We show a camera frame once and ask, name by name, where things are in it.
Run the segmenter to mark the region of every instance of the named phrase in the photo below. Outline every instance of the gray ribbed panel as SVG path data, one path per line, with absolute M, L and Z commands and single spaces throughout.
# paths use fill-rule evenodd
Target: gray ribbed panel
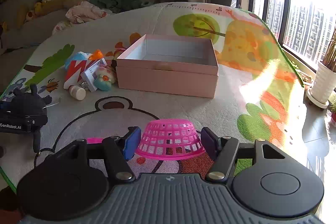
M 315 216 L 271 220 L 241 208 L 225 186 L 204 182 L 198 174 L 142 174 L 119 185 L 96 210 L 68 221 L 27 216 L 22 224 L 323 224 Z

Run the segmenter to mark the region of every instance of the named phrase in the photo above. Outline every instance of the tiled floor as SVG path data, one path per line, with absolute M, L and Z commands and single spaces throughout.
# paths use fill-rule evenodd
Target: tiled floor
M 302 129 L 310 168 L 324 183 L 324 198 L 316 215 L 325 224 L 334 224 L 334 201 L 336 198 L 336 125 L 328 110 L 321 110 L 305 98 L 307 116 Z

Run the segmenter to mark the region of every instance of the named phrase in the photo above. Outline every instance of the red and white box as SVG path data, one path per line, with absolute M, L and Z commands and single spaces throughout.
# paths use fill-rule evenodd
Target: red and white box
M 144 35 L 117 58 L 119 88 L 213 98 L 218 64 L 211 39 Z

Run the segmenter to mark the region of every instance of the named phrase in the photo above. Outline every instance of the red dot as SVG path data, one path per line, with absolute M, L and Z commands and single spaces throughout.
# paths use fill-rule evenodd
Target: red dot
M 137 164 L 144 164 L 145 163 L 145 161 L 146 161 L 146 159 L 144 158 L 144 157 L 139 157 L 139 158 L 137 158 L 137 160 L 136 160 L 136 162 L 137 162 Z

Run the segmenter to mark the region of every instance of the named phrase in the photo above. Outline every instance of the pink plastic basket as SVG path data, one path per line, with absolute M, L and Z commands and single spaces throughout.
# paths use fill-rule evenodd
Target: pink plastic basket
M 135 152 L 150 159 L 183 160 L 196 157 L 205 149 L 190 121 L 163 119 L 147 124 Z

